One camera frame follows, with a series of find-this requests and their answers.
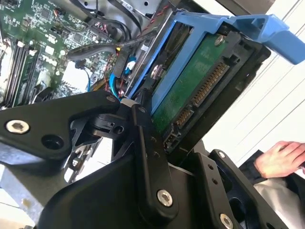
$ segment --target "bolt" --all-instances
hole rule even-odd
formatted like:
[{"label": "bolt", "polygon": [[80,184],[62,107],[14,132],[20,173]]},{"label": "bolt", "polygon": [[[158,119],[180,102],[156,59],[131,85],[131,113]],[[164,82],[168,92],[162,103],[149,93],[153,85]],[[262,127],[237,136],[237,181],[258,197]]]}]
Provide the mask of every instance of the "bolt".
[{"label": "bolt", "polygon": [[223,152],[220,152],[220,151],[219,151],[219,156],[220,156],[221,158],[225,158],[224,153],[223,153]]},{"label": "bolt", "polygon": [[25,134],[29,131],[30,126],[26,122],[22,120],[11,120],[8,123],[6,123],[6,129],[14,134]]},{"label": "bolt", "polygon": [[109,100],[110,102],[115,102],[115,99],[114,98],[112,98],[111,96],[107,96],[107,100]]},{"label": "bolt", "polygon": [[220,214],[220,221],[227,229],[233,229],[234,225],[232,220],[226,214]]},{"label": "bolt", "polygon": [[215,40],[215,46],[221,45],[221,43],[224,41],[224,36],[220,35],[216,40]]},{"label": "bolt", "polygon": [[139,107],[139,110],[142,111],[143,113],[146,112],[146,110],[143,107]]},{"label": "bolt", "polygon": [[152,79],[155,79],[156,74],[157,74],[157,72],[158,72],[158,68],[159,68],[159,65],[156,65],[156,66],[153,68],[153,71],[152,71],[152,74],[151,74],[151,78],[152,78]]},{"label": "bolt", "polygon": [[171,194],[164,189],[158,191],[157,198],[159,202],[166,207],[170,207],[171,205],[173,205],[173,198]]}]

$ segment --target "green circuit board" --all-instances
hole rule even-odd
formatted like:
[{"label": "green circuit board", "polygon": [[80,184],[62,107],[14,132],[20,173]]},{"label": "green circuit board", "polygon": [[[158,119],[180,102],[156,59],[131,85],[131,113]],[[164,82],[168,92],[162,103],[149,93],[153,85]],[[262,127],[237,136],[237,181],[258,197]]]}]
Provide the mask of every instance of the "green circuit board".
[{"label": "green circuit board", "polygon": [[208,77],[208,71],[225,49],[225,42],[215,46],[214,43],[217,37],[217,35],[206,35],[179,78],[153,114],[153,124],[159,133],[162,134],[177,114],[183,111],[185,102],[196,90],[199,83]]},{"label": "green circuit board", "polygon": [[[64,10],[60,23],[54,14],[55,9],[60,8],[47,0],[0,0],[0,27],[3,36],[10,39],[12,49],[24,46],[36,52],[38,57],[31,84],[35,86],[42,82],[44,87],[52,87],[55,92],[54,97],[57,98],[80,93],[86,88],[84,85],[79,89],[63,80],[69,65],[69,60],[66,58],[68,51],[93,43],[97,39],[103,43],[112,42],[112,40],[102,32],[96,33],[93,30],[71,32],[64,29],[62,24],[76,30],[82,30],[87,24]],[[86,59],[85,66],[90,72],[91,85],[103,78],[107,73],[106,67],[109,68],[107,64],[112,62],[113,58],[115,57],[110,53],[101,53]],[[28,71],[27,62],[26,59],[23,62],[24,71]],[[28,74],[21,72],[21,75],[19,82],[29,83],[29,78],[26,78]],[[18,94],[23,93],[22,88],[23,86],[19,85]],[[2,94],[5,90],[6,84],[1,82]]]}]

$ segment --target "hand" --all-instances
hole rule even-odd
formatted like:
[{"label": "hand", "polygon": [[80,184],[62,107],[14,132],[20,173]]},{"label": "hand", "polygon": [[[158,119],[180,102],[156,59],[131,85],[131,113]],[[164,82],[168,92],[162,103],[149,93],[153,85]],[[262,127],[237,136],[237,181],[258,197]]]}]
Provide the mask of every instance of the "hand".
[{"label": "hand", "polygon": [[264,178],[286,177],[299,169],[305,162],[305,144],[278,142],[259,156],[254,165]]}]

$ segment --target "black bracket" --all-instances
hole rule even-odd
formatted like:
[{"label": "black bracket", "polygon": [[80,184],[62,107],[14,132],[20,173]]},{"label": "black bracket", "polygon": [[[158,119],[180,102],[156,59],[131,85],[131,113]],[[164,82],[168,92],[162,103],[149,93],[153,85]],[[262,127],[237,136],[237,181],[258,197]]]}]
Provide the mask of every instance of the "black bracket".
[{"label": "black bracket", "polygon": [[240,225],[243,225],[244,228],[287,228],[263,197],[255,190],[250,181],[223,151],[213,150],[209,157],[218,165],[227,198]]},{"label": "black bracket", "polygon": [[189,154],[188,164],[188,170],[196,178],[200,211],[208,216],[202,221],[204,228],[240,228],[234,219],[217,164],[207,156],[195,152]]},{"label": "black bracket", "polygon": [[[72,151],[72,121],[115,113],[119,106],[116,98],[100,90],[1,111],[0,163],[40,175],[57,173]],[[13,133],[7,125],[14,120],[17,125],[18,120],[25,122],[28,130]]]},{"label": "black bracket", "polygon": [[164,225],[179,211],[165,150],[149,112],[136,104],[132,117],[139,209],[147,222]]}]

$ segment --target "blue cable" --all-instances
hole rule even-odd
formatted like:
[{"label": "blue cable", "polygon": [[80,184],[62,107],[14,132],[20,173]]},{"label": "blue cable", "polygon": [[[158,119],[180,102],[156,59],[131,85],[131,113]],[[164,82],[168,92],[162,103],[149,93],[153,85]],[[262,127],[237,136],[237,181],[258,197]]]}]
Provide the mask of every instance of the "blue cable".
[{"label": "blue cable", "polygon": [[110,75],[109,85],[110,85],[110,89],[111,89],[112,94],[120,100],[119,95],[116,92],[115,75],[113,73],[111,73],[111,75]]},{"label": "blue cable", "polygon": [[90,88],[91,88],[91,80],[90,80],[90,76],[89,76],[89,73],[86,71],[86,69],[84,69],[84,71],[87,73],[87,76],[88,76],[88,89],[87,89],[87,92],[90,92]]}]

